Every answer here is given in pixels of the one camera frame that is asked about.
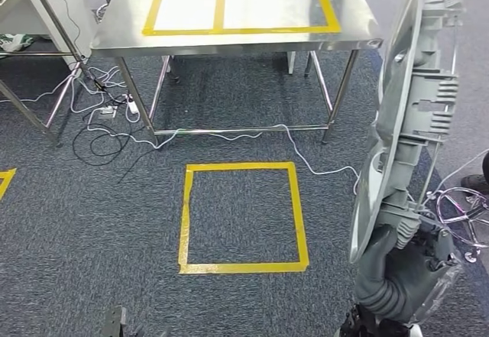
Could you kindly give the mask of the dark robot left hand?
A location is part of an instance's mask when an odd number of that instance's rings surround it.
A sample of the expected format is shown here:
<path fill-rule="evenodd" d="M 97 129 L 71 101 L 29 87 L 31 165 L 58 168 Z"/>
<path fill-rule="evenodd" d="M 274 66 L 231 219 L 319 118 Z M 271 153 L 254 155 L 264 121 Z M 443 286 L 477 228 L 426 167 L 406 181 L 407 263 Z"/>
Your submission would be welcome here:
<path fill-rule="evenodd" d="M 102 337 L 124 337 L 127 309 L 124 306 L 113 306 L 108 310 L 101 329 Z"/>

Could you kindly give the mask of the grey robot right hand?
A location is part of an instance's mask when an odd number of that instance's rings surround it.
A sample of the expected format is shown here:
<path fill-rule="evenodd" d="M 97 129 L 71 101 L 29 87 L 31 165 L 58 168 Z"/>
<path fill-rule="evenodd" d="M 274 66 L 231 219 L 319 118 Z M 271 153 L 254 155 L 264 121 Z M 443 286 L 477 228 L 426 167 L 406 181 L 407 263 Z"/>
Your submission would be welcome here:
<path fill-rule="evenodd" d="M 423 232 L 403 249 L 391 225 L 376 228 L 358 260 L 355 296 L 379 320 L 423 322 L 461 271 L 447 230 Z"/>

